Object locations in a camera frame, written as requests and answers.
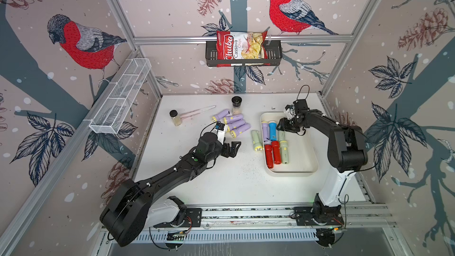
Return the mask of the blue flashlight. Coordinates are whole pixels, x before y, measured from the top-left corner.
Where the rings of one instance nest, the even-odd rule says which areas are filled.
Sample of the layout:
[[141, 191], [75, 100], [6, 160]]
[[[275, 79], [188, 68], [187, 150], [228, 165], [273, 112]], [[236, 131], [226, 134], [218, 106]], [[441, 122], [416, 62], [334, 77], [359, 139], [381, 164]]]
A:
[[275, 121], [269, 121], [268, 123], [270, 131], [270, 141], [277, 140], [277, 123]]

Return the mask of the green flashlight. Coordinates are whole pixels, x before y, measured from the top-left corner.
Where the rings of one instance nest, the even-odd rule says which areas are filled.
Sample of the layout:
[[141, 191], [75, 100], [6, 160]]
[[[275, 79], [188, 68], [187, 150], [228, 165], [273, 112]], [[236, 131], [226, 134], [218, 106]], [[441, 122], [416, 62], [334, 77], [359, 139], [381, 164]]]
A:
[[258, 130], [252, 130], [251, 131], [251, 136], [252, 136], [252, 143], [253, 143], [253, 149], [256, 152], [262, 151], [263, 150], [263, 144], [262, 141], [259, 137], [259, 132]]
[[281, 141], [285, 141], [285, 140], [286, 140], [285, 131], [279, 130], [278, 131], [278, 141], [281, 142]]
[[287, 141], [280, 141], [280, 156], [282, 164], [289, 163], [289, 145]]

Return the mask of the red flashlight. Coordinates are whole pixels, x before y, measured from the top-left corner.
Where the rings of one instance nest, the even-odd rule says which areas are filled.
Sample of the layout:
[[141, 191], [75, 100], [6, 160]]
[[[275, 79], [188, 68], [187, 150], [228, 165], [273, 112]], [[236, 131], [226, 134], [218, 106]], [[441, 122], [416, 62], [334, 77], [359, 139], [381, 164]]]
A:
[[272, 141], [271, 146], [273, 149], [273, 159], [274, 163], [279, 165], [282, 163], [281, 153], [280, 153], [280, 142], [279, 141]]
[[265, 150], [265, 160], [266, 160], [267, 168], [272, 169], [274, 167], [273, 147], [271, 146], [271, 144], [265, 144], [264, 150]]

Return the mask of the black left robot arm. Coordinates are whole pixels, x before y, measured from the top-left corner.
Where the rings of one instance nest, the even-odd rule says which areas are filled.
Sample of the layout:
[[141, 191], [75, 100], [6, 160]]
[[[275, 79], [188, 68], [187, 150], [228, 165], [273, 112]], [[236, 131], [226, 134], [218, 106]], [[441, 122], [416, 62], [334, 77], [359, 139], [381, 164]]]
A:
[[241, 143], [221, 143], [212, 132], [202, 135], [191, 148], [167, 170], [153, 177], [134, 182], [123, 181], [100, 215], [100, 222], [121, 247], [133, 242], [146, 224], [150, 207], [163, 195], [187, 183], [208, 169], [218, 157], [234, 158]]

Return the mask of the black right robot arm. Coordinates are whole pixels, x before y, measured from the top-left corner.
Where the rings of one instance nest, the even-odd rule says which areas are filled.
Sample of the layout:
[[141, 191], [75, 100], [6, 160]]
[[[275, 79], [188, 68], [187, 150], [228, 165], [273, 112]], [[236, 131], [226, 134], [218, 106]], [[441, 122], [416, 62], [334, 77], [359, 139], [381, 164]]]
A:
[[367, 164], [366, 138], [360, 127], [341, 124], [318, 109], [310, 109], [305, 99], [295, 100], [284, 112], [286, 117], [280, 119], [278, 130], [297, 134], [314, 128], [328, 138], [327, 158], [332, 169], [312, 208], [313, 220], [327, 223], [340, 214], [346, 203], [341, 201], [346, 185]]

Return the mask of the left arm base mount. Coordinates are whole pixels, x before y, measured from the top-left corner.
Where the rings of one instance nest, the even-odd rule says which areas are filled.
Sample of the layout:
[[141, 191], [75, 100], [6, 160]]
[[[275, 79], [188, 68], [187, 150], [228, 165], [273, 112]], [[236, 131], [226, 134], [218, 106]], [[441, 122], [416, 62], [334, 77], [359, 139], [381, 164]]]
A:
[[201, 208], [187, 207], [175, 196], [154, 203], [149, 210], [147, 227], [153, 228], [190, 228], [200, 227]]

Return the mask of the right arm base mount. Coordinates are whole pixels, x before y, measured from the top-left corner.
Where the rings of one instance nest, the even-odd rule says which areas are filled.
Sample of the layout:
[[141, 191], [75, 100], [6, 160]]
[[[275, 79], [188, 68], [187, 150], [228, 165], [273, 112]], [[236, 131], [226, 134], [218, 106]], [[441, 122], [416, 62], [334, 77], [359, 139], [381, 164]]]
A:
[[316, 194], [312, 207], [294, 207], [290, 218], [297, 222], [298, 226], [344, 226], [345, 221], [341, 214], [341, 205], [326, 206], [319, 194]]

